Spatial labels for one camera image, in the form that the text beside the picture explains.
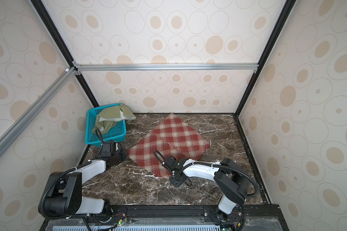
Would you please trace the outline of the red plaid skirt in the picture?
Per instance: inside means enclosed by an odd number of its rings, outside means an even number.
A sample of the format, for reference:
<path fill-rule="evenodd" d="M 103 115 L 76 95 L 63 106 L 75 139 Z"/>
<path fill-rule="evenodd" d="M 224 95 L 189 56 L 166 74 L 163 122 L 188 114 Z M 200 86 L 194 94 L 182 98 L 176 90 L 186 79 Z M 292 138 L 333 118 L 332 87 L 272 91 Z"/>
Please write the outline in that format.
<path fill-rule="evenodd" d="M 201 134 L 171 113 L 127 154 L 140 167 L 168 179 L 171 174 L 156 159 L 153 151 L 177 160 L 191 158 L 198 161 L 209 147 L 210 143 Z"/>

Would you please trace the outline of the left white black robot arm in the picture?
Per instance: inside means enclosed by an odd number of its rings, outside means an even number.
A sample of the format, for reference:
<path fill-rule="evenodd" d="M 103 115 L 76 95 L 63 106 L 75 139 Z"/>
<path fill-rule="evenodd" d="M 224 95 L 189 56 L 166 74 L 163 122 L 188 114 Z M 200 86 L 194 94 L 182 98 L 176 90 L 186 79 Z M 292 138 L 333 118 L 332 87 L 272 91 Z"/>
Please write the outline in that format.
<path fill-rule="evenodd" d="M 39 213 L 46 219 L 94 216 L 102 222 L 112 218 L 113 210 L 108 199 L 83 196 L 82 186 L 111 167 L 127 159 L 127 154 L 117 141 L 104 141 L 101 132 L 96 132 L 101 141 L 98 154 L 86 163 L 64 172 L 53 172 L 46 183 L 39 202 Z"/>

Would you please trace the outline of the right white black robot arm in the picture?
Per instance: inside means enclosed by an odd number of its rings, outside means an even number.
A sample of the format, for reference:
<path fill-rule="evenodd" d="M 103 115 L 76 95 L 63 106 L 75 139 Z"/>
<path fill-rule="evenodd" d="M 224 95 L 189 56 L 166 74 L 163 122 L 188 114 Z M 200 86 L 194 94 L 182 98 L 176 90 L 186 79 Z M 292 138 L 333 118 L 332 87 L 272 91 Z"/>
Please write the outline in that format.
<path fill-rule="evenodd" d="M 153 151 L 156 159 L 171 173 L 170 182 L 175 187 L 190 185 L 191 178 L 201 178 L 215 182 L 223 195 L 218 211 L 230 215 L 235 207 L 244 204 L 247 198 L 259 194 L 256 181 L 234 161 L 225 158 L 221 162 L 200 162 L 189 158 L 181 160 L 173 156 L 164 157 L 159 151 Z"/>

